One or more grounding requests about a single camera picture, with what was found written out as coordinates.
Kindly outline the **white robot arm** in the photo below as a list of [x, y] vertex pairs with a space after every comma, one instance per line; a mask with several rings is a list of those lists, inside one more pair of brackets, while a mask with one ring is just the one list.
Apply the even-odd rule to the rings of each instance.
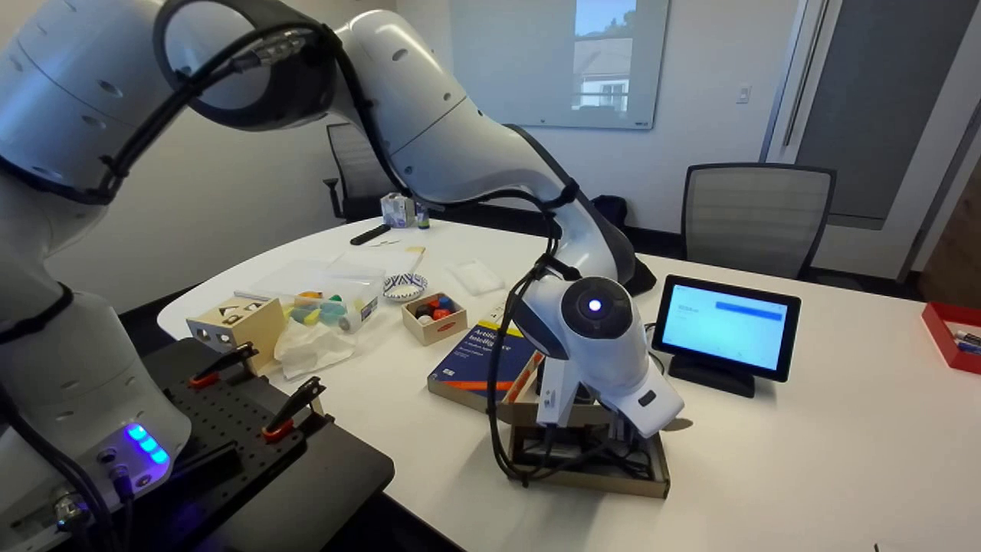
[[110, 512], [174, 480], [192, 440], [113, 306], [48, 271], [183, 117], [266, 131], [279, 158], [245, 166], [261, 191], [310, 178], [304, 128], [340, 117], [424, 202], [534, 202], [557, 225], [519, 302], [519, 330], [545, 354], [539, 420], [565, 428], [583, 389], [641, 437], [681, 413], [629, 298], [625, 238], [401, 17], [332, 28], [289, 0], [40, 0], [0, 45], [2, 552], [110, 538]]

